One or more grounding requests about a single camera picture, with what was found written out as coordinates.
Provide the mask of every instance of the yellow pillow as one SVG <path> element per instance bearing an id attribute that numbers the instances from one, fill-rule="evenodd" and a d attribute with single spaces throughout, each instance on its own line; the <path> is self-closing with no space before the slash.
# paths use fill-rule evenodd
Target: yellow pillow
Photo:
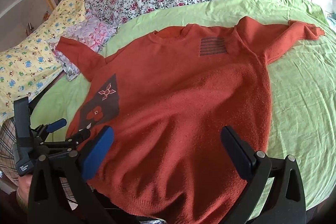
<path id="1" fill-rule="evenodd" d="M 83 0 L 62 0 L 49 19 L 19 45 L 0 52 L 0 127 L 14 116 L 13 100 L 33 100 L 62 72 L 47 40 L 85 19 Z"/>

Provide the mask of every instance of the metal screw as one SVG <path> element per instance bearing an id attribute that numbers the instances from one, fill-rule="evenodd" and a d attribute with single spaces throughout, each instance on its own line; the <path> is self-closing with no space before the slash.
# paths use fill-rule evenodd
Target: metal screw
<path id="1" fill-rule="evenodd" d="M 71 158 L 74 158 L 78 155 L 78 151 L 77 150 L 72 150 L 70 153 L 69 153 L 69 157 Z"/>
<path id="2" fill-rule="evenodd" d="M 258 156 L 259 158 L 265 158 L 266 154 L 265 154 L 263 151 L 258 151 L 258 152 L 257 152 L 257 156 Z"/>
<path id="3" fill-rule="evenodd" d="M 288 159 L 293 162 L 295 161 L 295 157 L 293 155 L 288 155 Z"/>
<path id="4" fill-rule="evenodd" d="M 39 156 L 39 161 L 44 161 L 47 158 L 46 155 L 41 155 Z"/>

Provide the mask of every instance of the plaid fabric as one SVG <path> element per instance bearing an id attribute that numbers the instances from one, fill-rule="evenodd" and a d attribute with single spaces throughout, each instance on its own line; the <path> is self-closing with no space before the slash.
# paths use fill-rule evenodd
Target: plaid fabric
<path id="1" fill-rule="evenodd" d="M 17 186 L 18 173 L 15 168 L 12 146 L 16 142 L 14 117 L 6 120 L 0 130 L 0 170 Z M 65 178 L 61 178 L 68 199 L 76 201 Z"/>

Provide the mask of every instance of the white wall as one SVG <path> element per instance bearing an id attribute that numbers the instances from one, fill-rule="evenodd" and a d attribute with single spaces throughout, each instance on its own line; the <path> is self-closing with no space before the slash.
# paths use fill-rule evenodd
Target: white wall
<path id="1" fill-rule="evenodd" d="M 46 11 L 46 0 L 0 0 L 0 51 L 25 39 L 28 22 L 37 28 Z"/>

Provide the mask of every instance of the blue bear print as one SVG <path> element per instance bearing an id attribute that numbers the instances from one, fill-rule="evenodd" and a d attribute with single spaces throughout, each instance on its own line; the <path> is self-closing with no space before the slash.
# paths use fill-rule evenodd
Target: blue bear print
<path id="1" fill-rule="evenodd" d="M 9 86 L 10 87 L 13 87 L 15 86 L 16 82 L 12 79 L 10 82 L 9 82 Z"/>

